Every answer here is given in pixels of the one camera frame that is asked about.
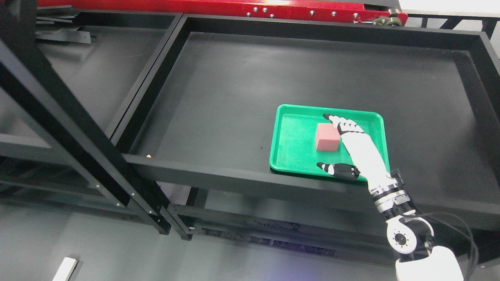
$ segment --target red machine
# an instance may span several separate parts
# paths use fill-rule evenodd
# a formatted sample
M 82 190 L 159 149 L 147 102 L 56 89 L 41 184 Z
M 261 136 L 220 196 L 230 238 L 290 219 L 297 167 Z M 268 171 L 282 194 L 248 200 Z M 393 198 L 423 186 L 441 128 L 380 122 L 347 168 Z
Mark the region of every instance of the red machine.
M 408 20 L 408 15 L 397 8 L 313 0 L 38 0 L 39 7 L 63 5 L 72 5 L 76 9 L 178 12 L 340 23 L 371 23 L 375 19 L 392 17 L 405 25 Z

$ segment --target pink block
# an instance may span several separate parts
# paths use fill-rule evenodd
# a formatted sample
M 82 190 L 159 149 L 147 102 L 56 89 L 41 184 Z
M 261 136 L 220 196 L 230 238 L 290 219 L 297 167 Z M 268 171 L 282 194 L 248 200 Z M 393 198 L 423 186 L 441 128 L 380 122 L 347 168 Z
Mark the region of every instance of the pink block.
M 341 135 L 332 123 L 318 123 L 316 128 L 316 150 L 337 151 Z

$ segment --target white object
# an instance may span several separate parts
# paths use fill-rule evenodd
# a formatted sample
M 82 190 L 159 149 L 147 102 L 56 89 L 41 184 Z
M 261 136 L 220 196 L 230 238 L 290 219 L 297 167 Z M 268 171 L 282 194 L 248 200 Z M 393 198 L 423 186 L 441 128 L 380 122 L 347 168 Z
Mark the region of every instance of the white object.
M 382 194 L 386 191 L 384 188 L 397 183 L 394 178 L 387 177 L 386 164 L 372 138 L 355 121 L 335 115 L 328 116 L 328 120 L 338 128 L 352 162 L 368 182 L 370 194 L 376 191 Z
M 55 274 L 52 281 L 68 281 L 70 279 L 71 273 L 75 269 L 78 260 L 70 257 L 65 257 L 62 260 L 57 273 Z
M 407 14 L 500 18 L 500 1 L 399 0 Z
M 443 246 L 435 246 L 426 258 L 396 261 L 398 281 L 463 281 L 462 271 L 453 252 Z
M 408 212 L 404 213 L 405 215 L 414 215 L 415 210 L 411 210 Z M 386 221 L 387 223 L 387 241 L 389 242 L 389 245 L 396 250 L 396 252 L 401 253 L 401 254 L 411 254 L 413 251 L 415 251 L 415 248 L 417 247 L 417 236 L 411 230 L 408 226 L 404 225 L 401 220 L 405 220 L 405 222 L 409 221 L 421 221 L 424 224 L 427 225 L 430 231 L 430 235 L 434 236 L 434 229 L 433 227 L 427 222 L 425 219 L 421 217 L 412 217 L 412 218 L 405 218 L 400 215 L 397 215 L 391 219 L 388 219 Z M 399 243 L 396 240 L 396 235 L 400 234 L 403 235 L 404 237 L 404 242 L 405 243 Z

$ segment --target green tray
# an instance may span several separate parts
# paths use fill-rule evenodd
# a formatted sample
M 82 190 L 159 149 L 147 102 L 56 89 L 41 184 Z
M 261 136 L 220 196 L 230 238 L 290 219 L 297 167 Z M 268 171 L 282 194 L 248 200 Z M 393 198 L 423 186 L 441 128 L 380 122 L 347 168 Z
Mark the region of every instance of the green tray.
M 356 121 L 371 137 L 382 155 L 385 168 L 389 168 L 384 119 L 375 112 L 282 104 L 276 111 L 269 165 L 273 170 L 287 173 L 331 177 L 316 163 L 353 164 L 345 146 L 340 141 L 338 150 L 316 151 L 316 127 L 329 123 L 323 114 L 329 113 Z M 362 176 L 358 181 L 366 182 Z

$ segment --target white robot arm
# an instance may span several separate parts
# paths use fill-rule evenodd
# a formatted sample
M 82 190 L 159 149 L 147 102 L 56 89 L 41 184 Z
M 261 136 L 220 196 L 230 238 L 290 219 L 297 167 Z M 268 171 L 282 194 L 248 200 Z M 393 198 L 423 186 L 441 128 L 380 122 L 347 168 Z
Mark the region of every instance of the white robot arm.
M 464 280 L 453 252 L 434 245 L 434 230 L 423 217 L 416 216 L 415 207 L 403 189 L 399 171 L 393 175 L 386 166 L 372 139 L 354 121 L 331 114 L 323 115 L 336 127 L 342 143 L 355 166 L 350 166 L 353 179 L 361 175 L 368 182 L 368 191 L 379 213 L 387 223 L 387 240 L 400 253 L 395 263 L 399 281 L 462 281 Z M 345 174 L 345 164 L 319 162 L 317 166 L 335 176 Z M 427 257 L 418 258 L 416 251 L 426 251 Z

